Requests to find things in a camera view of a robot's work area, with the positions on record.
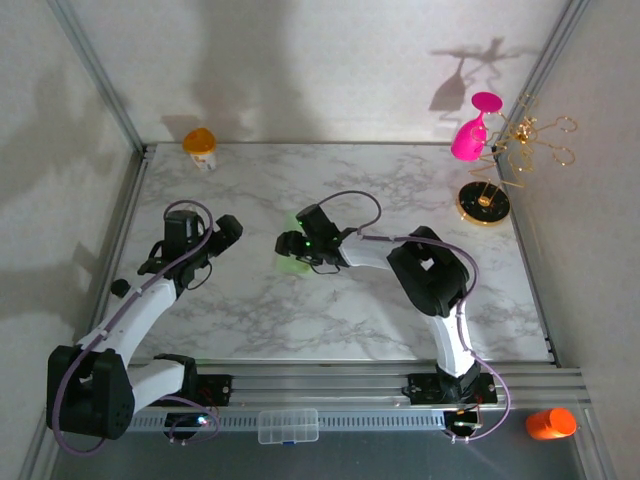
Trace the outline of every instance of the gold jewelry stand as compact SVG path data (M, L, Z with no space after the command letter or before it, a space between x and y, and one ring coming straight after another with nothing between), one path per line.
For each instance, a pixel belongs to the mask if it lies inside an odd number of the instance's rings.
M533 99L531 106L527 106L524 103L524 100L529 98ZM487 165L469 170L471 175L479 177L483 181L466 184L460 189L458 198L456 199L456 206L462 218L476 225L498 225L509 215L511 203L506 192L500 187L510 185L512 187L523 188L525 186L521 174L523 172L531 173L534 171L532 158L532 155L535 153L534 145L543 145L550 148L553 159L563 167L571 165L576 161L575 153L570 148L554 145L538 138L540 132L556 126L560 127L560 130L564 133L575 132L578 129L578 123L575 120L567 116L560 116L556 118L555 122L541 128L536 128L535 124L537 119L529 115L529 109L535 108L538 105L537 98L524 94L518 98L518 104L524 107L525 111L522 122L517 125L509 123L502 112L496 113L496 115L500 115L505 121L507 129L504 137L497 140L493 145L491 145L491 142L500 135L500 132L493 132L488 140L482 140L476 137L474 131L477 128L484 130L484 127L475 127L471 131L474 140L482 143L485 147L490 147L492 150L491 153L486 153L478 157L478 160ZM507 163L511 167L515 181L500 180L494 183L484 172L495 168L499 155L507 152L510 148L511 151L507 155Z

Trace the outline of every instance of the round gold base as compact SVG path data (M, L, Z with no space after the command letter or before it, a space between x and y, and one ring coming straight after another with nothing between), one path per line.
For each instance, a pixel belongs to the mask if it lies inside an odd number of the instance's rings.
M498 225L511 210L507 194L487 182L467 183L458 192L456 206L462 218L483 227Z

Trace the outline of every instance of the clear plastic box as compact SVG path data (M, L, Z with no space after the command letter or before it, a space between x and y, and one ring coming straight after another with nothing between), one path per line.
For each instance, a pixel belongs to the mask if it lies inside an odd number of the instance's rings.
M258 415L258 442L261 445L315 442L319 430L315 408L268 410Z

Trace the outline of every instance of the metal frame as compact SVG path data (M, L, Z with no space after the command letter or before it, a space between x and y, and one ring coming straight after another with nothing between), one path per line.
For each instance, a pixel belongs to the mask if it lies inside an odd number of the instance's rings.
M532 96L537 96L540 93L542 85L545 80L549 76L549 73L553 69L562 49L566 45L569 37L575 30L582 14L587 9L587 6L591 0L567 0L564 6L564 9L558 18L558 21L554 25L547 42L542 49L542 53L538 57L535 65L531 69L527 80L522 87L522 90L518 94L519 97L522 97L523 94L528 94ZM504 134L508 128L509 123L520 123L522 118L524 117L525 109L531 106L533 103L533 98L524 97L522 104L515 103L512 107L509 115L507 116L507 121L505 122L502 130L500 131L500 135L498 136L497 141L502 140ZM501 161L505 158L504 155L499 155L497 158L497 170L500 180L505 180L505 168L508 169L508 165L504 165L505 161ZM558 366L562 366L562 359L558 355L558 351L556 345L551 337L549 324L547 317L544 313L544 307L540 302L540 296L538 294L538 288L531 274L531 262L527 255L527 252L523 248L522 241L522 232L520 230L520 226L518 224L518 219L515 215L509 215L511 217L511 223L513 224L513 230L516 234L516 238L518 239L518 247L520 249L520 255L522 256L522 260L524 262L525 271L527 274L527 278L529 279L529 285L531 286L531 293L533 294L534 303L536 305L536 309L538 310L540 316L540 323L542 324L542 330L545 335L545 340L548 342L549 353L553 355L555 363Z
M496 363L509 386L514 409L562 406L576 416L574 435L580 463L588 480L614 480L591 400L578 368L557 368L545 363ZM410 373L434 373L430 362L332 364L216 363L199 366L203 375L233 376L228 407L220 408L222 431L258 430L257 417L264 410L315 408L320 431L410 431L442 429L442 413L456 405L412 406L401 393ZM504 389L496 385L498 405L504 408ZM186 414L183 407L149 407L138 414L132 432L163 432L169 413ZM338 425L331 423L338 420ZM363 423L374 420L376 425ZM192 431L180 428L179 431Z
M124 105L118 98L107 72L100 64L91 42L84 33L76 14L67 2L67 0L47 0L51 11L55 15L58 23L67 35L74 50L78 54L78 58L87 70L87 73L93 80L96 89L100 93L102 100L107 108L113 114L118 126L129 141L131 148L138 153L143 152L143 143L138 131L136 130L131 118L127 114Z
M129 198L122 213L119 232L114 242L107 268L102 279L101 293L93 312L88 330L96 325L104 315L109 285L112 282L136 210L137 200L143 185L145 173L154 153L152 147L145 149L133 122L119 101L104 68L82 31L81 25L66 0L47 0L58 22L69 38L87 72L94 81L107 107L111 110L120 128L129 140L139 160L138 171L129 191ZM523 91L537 93L566 43L571 31L589 0L569 0L556 23ZM520 118L522 110L514 108L509 120ZM516 235L520 231L512 217ZM527 275L530 275L526 252L522 251ZM535 284L534 298L542 315ZM545 408L565 405L576 414L581 429L576 434L585 475L589 480L614 479L611 463L601 441L601 434L594 420L591 402L582 381L579 369L558 369L545 363L496 364L511 387L514 408ZM401 394L400 388L409 373L430 373L434 365L424 362L397 363L288 363L252 364L217 363L199 366L202 374L225 373L234 376L234 390L231 404L224 409L225 414L256 415L267 408L291 408L313 406L322 412L399 412L399 411L441 411L451 406L411 406ZM498 387L499 401L504 401L504 392ZM501 408L500 405L486 408ZM147 409L166 415L179 408ZM58 446L53 434L46 428L44 415L38 425L20 480L40 480L49 478L57 458Z

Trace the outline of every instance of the small plastic container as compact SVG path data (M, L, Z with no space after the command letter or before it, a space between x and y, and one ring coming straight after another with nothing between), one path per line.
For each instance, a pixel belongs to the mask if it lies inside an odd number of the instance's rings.
M182 148L191 155L194 163L202 171L215 170L216 137L206 128L198 128L184 137Z
M295 445L318 440L320 423L314 408L270 410L258 415L258 442L261 445Z
M536 440L553 440L573 435L578 428L573 414L566 408L552 408L527 418L527 432Z

